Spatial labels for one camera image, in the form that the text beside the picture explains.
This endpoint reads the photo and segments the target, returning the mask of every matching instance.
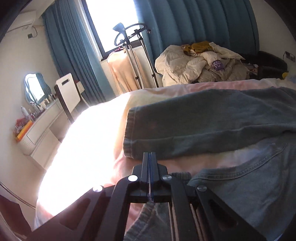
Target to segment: orange box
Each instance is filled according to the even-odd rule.
[[[20,140],[24,137],[24,135],[27,133],[27,131],[30,129],[30,127],[33,125],[33,121],[29,121],[24,128],[20,131],[20,133],[15,138],[17,142],[20,142]]]

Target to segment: bed sheet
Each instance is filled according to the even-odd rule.
[[[169,98],[214,89],[263,89],[296,84],[279,79],[208,82],[174,85],[158,89],[144,89],[125,93],[114,100],[84,111],[70,127],[58,149],[52,165],[41,183],[35,218],[35,228],[64,210],[96,185],[105,187],[131,174],[133,160],[123,154],[126,119],[130,108],[156,103]],[[202,154],[160,161],[169,173],[197,174],[204,168],[233,167],[244,163],[260,152],[256,145],[226,153]],[[138,217],[142,204],[131,204],[128,229]]]

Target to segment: wall socket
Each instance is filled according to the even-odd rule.
[[[296,62],[296,57],[295,57],[295,55],[293,55],[293,54],[291,54],[291,53],[289,53],[289,52],[287,52],[287,51],[285,52],[285,54],[286,54],[286,58],[287,58],[287,59],[293,61],[294,63]]]

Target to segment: white air conditioner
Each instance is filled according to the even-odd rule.
[[[20,13],[17,16],[17,18],[14,20],[14,22],[12,23],[12,25],[10,26],[7,32],[13,31],[15,29],[26,30],[32,26],[35,20],[36,20],[35,11]]]

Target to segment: metal rivet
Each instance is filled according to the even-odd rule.
[[[162,179],[163,179],[164,181],[169,181],[169,180],[172,179],[172,176],[170,176],[170,175],[163,175],[163,176],[162,176]]]
[[[94,192],[101,192],[103,190],[102,186],[93,187]]]
[[[138,177],[137,177],[136,175],[130,175],[130,176],[128,177],[128,180],[131,181],[131,182],[135,182],[135,181],[138,180]]]
[[[207,190],[207,187],[204,186],[204,185],[200,185],[197,187],[197,190],[200,191],[200,192],[205,192]]]

